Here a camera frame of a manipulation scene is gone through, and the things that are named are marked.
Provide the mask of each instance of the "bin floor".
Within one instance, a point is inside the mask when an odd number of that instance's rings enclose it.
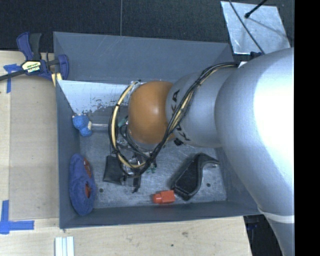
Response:
[[[153,205],[152,195],[159,191],[169,190],[173,176],[181,165],[196,153],[205,153],[215,159],[213,148],[176,146],[172,141],[157,156],[155,173],[145,172],[141,178],[138,192],[132,193],[133,187],[103,181],[106,157],[110,154],[110,141],[107,131],[94,131],[89,137],[80,137],[81,154],[85,156],[94,173],[97,195],[94,208],[128,207]],[[189,201],[176,196],[174,204],[189,204],[227,200],[220,167],[210,164],[203,168],[201,187]]]

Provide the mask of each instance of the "clamp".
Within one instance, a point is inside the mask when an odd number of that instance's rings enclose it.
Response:
[[[24,32],[17,37],[16,43],[19,51],[22,52],[25,57],[25,62],[20,65],[21,70],[0,76],[0,81],[22,74],[26,74],[27,76],[38,76],[53,81],[53,72],[50,70],[50,66],[58,64],[60,66],[62,79],[67,79],[69,74],[68,57],[65,54],[61,54],[58,55],[57,59],[49,61],[47,54],[46,61],[42,59],[41,54],[39,53],[41,36],[41,33],[30,34],[30,32]]]

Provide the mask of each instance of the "blue object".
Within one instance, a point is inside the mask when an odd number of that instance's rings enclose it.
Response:
[[[17,65],[17,64],[9,64],[9,65],[4,65],[3,66],[4,70],[8,72],[8,74],[10,74],[11,72],[16,72],[16,71],[20,71],[22,70],[22,68]],[[6,83],[6,93],[10,93],[11,92],[11,78],[8,78],[8,81]]]
[[[92,171],[91,178],[85,168],[85,158],[76,153],[71,157],[69,166],[69,195],[75,211],[83,216],[94,208],[97,187]],[[86,185],[91,189],[89,198],[86,195]]]
[[[34,220],[9,221],[9,200],[2,201],[0,234],[7,235],[10,231],[33,230]]]
[[[86,115],[75,115],[72,118],[72,123],[74,128],[78,129],[80,131],[80,134],[83,137],[87,137],[90,136],[92,134],[91,129],[89,129],[88,125],[89,125],[89,117],[87,117]]]

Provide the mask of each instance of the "wire bundle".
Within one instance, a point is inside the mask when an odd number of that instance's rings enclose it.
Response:
[[[205,70],[203,70],[199,78],[190,86],[190,88],[184,94],[182,100],[177,106],[175,112],[173,113],[170,122],[168,123],[167,129],[164,133],[162,141],[153,149],[153,151],[149,154],[149,156],[145,155],[143,152],[140,152],[138,148],[135,148],[133,147],[133,145],[131,145],[131,147],[133,148],[129,150],[135,153],[139,153],[139,155],[141,155],[145,160],[140,164],[130,163],[119,149],[119,147],[123,148],[123,146],[117,143],[117,135],[118,135],[117,114],[118,114],[120,105],[123,102],[126,95],[134,88],[135,85],[139,83],[138,81],[132,82],[120,96],[118,102],[114,107],[114,110],[111,114],[110,121],[109,121],[109,138],[110,138],[111,146],[113,148],[113,152],[116,154],[116,157],[119,161],[119,164],[123,172],[129,177],[137,178],[137,177],[140,177],[145,171],[147,171],[148,168],[151,166],[151,164],[155,162],[157,155],[159,154],[160,150],[164,147],[164,145],[167,143],[170,135],[174,132],[174,130],[177,128],[177,126],[181,123],[181,121],[186,116],[191,106],[191,103],[193,101],[194,95],[197,91],[197,88],[199,88],[209,76],[211,76],[213,73],[215,73],[219,69],[237,68],[238,66],[239,66],[239,63],[237,62],[227,62],[227,63],[221,63],[218,65],[210,66]],[[123,165],[131,168],[134,174],[129,174]]]

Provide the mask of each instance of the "yellow clamp label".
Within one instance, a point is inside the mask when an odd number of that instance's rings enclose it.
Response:
[[[23,70],[27,70],[28,73],[39,71],[41,66],[40,61],[27,61],[22,65]]]

